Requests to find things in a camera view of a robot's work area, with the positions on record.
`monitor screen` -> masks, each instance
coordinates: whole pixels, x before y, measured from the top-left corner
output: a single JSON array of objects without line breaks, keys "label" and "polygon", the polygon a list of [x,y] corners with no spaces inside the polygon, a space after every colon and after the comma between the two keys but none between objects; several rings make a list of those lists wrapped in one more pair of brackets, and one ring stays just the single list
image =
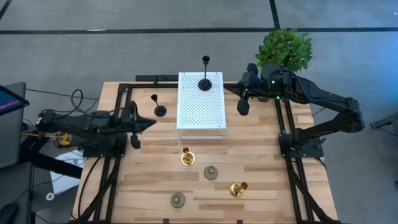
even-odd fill
[{"label": "monitor screen", "polygon": [[10,113],[27,105],[29,105],[27,100],[0,86],[0,115]]}]

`potted plant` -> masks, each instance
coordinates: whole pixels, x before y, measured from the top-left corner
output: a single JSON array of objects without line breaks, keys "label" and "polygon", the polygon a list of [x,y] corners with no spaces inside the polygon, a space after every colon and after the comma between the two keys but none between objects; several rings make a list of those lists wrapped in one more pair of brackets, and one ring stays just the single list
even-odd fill
[{"label": "potted plant", "polygon": [[292,72],[307,69],[312,58],[312,38],[305,38],[308,33],[298,34],[297,29],[281,29],[270,32],[259,46],[257,66],[267,63],[281,64]]}]

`wooden tabletop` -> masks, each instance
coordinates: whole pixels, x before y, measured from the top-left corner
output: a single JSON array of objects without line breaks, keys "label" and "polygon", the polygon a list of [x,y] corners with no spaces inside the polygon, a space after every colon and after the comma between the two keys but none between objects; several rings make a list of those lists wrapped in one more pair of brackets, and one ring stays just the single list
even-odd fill
[{"label": "wooden tabletop", "polygon": [[[119,82],[104,83],[99,110],[114,109],[118,85]],[[227,122],[224,139],[207,141],[178,139],[176,88],[132,91],[131,100],[137,103],[139,114],[156,119],[157,123],[139,136],[141,149],[127,144],[119,171],[112,222],[162,223],[164,218],[169,218],[171,223],[236,223],[240,219],[244,223],[295,222],[286,165],[277,140],[280,129],[275,102],[250,100],[249,115],[240,116],[236,111],[238,96],[228,91],[224,93]],[[159,104],[167,108],[163,118],[154,114],[152,94],[158,94]],[[286,130],[289,130],[285,107],[282,109]],[[308,105],[292,103],[292,112],[296,127],[313,126]],[[190,147],[195,155],[192,166],[181,162],[184,146]],[[91,158],[85,162],[73,209],[75,217],[81,186],[95,160]],[[99,161],[88,179],[82,211],[98,192],[103,161]],[[337,218],[325,168],[312,158],[303,159],[303,163],[310,193],[326,214]],[[218,169],[218,177],[212,181],[203,175],[204,168],[210,165]],[[249,188],[242,198],[235,199],[229,187],[242,181],[246,181]],[[170,204],[175,192],[183,193],[186,198],[182,208],[173,208]],[[303,218],[306,218],[299,195]],[[102,218],[107,198],[106,195]]]}]

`brass candlestick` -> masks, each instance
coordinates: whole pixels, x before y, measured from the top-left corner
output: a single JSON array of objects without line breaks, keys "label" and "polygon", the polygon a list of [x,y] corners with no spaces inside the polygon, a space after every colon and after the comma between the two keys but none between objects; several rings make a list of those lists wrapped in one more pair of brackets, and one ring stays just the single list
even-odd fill
[{"label": "brass candlestick", "polygon": [[195,162],[195,155],[189,151],[189,147],[182,148],[181,161],[184,165],[189,166]]},{"label": "brass candlestick", "polygon": [[249,184],[246,182],[241,182],[233,184],[229,191],[234,198],[240,198],[243,196],[243,192],[249,188]]}]

